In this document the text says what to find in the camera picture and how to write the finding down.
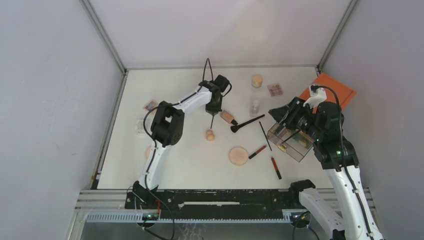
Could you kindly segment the long black makeup pencil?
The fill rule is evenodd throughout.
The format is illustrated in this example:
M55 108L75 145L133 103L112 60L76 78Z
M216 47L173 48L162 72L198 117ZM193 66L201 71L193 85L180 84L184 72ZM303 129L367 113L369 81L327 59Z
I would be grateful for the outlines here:
M279 144L280 144L280 145L285 144L285 143L286 143L287 141L289 141L290 139L295 138L295 136L296 136L297 134L299 134L300 132L301 132L301 130L300 130L300 129L295 129L295 130L293 130L293 129L288 129L288 128L284 127L284 128L281 130L281 133L279 134L279 137L280 137Z

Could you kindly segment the thin black eyeliner pencil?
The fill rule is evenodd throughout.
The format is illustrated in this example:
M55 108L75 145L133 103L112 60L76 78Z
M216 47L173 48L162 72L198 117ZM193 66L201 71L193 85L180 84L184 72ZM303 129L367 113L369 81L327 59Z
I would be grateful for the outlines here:
M265 140L266 140L266 143L267 143L267 145L268 145L268 147L269 147L269 150L272 152L271 144L270 144L270 142L269 142L269 139L268 139L268 137L267 137L267 133L265 132L265 129L264 129L264 127L263 127L263 125L262 125L262 122L261 122L261 121L259 121L259 125L260 125L260 128L261 128L261 130L262 130L262 133L263 133L263 135L264 135L264 138L265 138Z

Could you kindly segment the orange clear drawer organizer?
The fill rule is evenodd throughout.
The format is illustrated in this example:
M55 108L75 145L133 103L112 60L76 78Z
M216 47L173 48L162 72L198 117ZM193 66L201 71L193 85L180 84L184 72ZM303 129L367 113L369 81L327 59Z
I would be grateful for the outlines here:
M356 95L355 90L323 73L300 96L268 113L281 128L306 135L324 169L357 166L355 148L343 134L343 110Z

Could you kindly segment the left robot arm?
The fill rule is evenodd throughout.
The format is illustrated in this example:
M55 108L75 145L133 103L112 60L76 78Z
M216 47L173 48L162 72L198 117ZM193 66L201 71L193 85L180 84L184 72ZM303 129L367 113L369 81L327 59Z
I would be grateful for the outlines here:
M143 208L149 209L156 203L157 196L151 190L159 186L159 173L166 153L183 136L185 116L202 106L207 113L215 116L222 111L226 89L231 90L232 84L226 77L218 75L211 81L201 81L193 92L177 102L162 101L153 108L156 112L150 124L150 131L145 129L152 140L150 153L142 174L136 181L143 189L136 199Z

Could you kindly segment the black powder brush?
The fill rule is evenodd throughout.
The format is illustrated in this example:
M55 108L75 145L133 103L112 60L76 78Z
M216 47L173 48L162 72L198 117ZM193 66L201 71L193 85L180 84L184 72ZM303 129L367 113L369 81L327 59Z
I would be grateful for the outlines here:
M259 116L255 117L255 118L252 118L252 119L250 119L250 120L248 120L246 122L243 122L243 123L240 123L240 124L237 124L237 125L232 125L230 127L230 130L233 133L236 133L239 129L243 128L244 126L249 125L249 124L251 124L251 123L253 123L253 122L255 122L255 121L257 121L257 120L259 120L259 119L261 119L263 117L265 117L265 114L259 115Z

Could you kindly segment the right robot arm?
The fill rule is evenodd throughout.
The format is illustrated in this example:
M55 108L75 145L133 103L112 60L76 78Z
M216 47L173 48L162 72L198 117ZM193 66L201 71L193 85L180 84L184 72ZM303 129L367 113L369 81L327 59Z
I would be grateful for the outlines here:
M324 101L313 111L304 100L294 97L284 106L270 109L277 124L299 130L313 140L313 152L335 191L341 214L321 200L318 191L306 187L311 181L291 184L289 203L305 207L330 240L382 240L360 176L354 146L343 136L344 116L339 103Z

